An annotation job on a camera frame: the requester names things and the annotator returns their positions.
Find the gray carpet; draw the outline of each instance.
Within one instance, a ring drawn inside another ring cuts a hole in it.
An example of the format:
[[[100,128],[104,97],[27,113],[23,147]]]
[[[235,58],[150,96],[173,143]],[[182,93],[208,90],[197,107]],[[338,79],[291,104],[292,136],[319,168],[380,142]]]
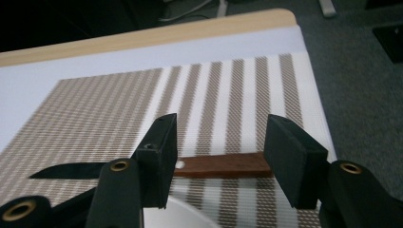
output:
[[[201,2],[171,2],[165,16]],[[227,15],[273,8],[295,14],[338,159],[366,166],[391,196],[403,200],[403,64],[393,64],[372,33],[402,24],[403,4],[365,10],[364,0],[333,2],[338,15],[332,19],[323,18],[317,0],[233,0]],[[218,3],[160,26],[214,18]]]

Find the printed pattern sheet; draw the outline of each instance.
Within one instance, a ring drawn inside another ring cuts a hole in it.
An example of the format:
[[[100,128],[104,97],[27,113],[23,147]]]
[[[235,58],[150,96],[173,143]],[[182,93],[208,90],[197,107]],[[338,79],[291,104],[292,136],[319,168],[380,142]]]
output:
[[[261,151],[269,113],[332,141],[306,52],[62,80],[0,154],[0,203],[42,195],[57,205],[96,180],[29,180],[65,162],[130,157],[153,121],[178,113],[180,157]],[[319,227],[275,179],[174,178],[170,194],[222,227]]]

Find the brass grommet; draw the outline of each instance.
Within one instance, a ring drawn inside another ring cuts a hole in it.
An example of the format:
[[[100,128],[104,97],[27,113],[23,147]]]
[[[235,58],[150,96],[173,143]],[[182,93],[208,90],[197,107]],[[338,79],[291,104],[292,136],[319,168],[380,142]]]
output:
[[[119,172],[119,171],[127,169],[127,167],[128,167],[127,161],[116,161],[110,165],[110,170]]]
[[[12,206],[9,210],[7,210],[3,216],[2,219],[4,221],[15,221],[18,219],[22,219],[23,217],[29,215],[35,209],[36,207],[36,202],[35,200],[26,200],[23,202],[20,202],[14,206]]]
[[[351,173],[351,174],[360,174],[360,173],[362,173],[362,169],[359,166],[357,166],[357,165],[355,165],[353,163],[342,163],[340,165],[340,168],[342,170],[348,172],[348,173]]]

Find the knife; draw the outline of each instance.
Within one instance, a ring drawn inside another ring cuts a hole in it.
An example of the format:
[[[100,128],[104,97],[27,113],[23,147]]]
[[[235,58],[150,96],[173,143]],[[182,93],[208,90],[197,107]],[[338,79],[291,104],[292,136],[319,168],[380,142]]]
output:
[[[98,179],[106,162],[62,163],[45,168],[30,179],[87,180]],[[272,178],[273,173],[262,152],[181,158],[175,177],[207,178]]]

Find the brown knife handle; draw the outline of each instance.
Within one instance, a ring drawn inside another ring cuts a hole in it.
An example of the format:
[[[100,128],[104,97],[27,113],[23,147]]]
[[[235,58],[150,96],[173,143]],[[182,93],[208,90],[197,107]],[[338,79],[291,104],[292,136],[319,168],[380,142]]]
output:
[[[181,158],[183,168],[175,177],[185,178],[272,178],[273,173],[262,152]]]

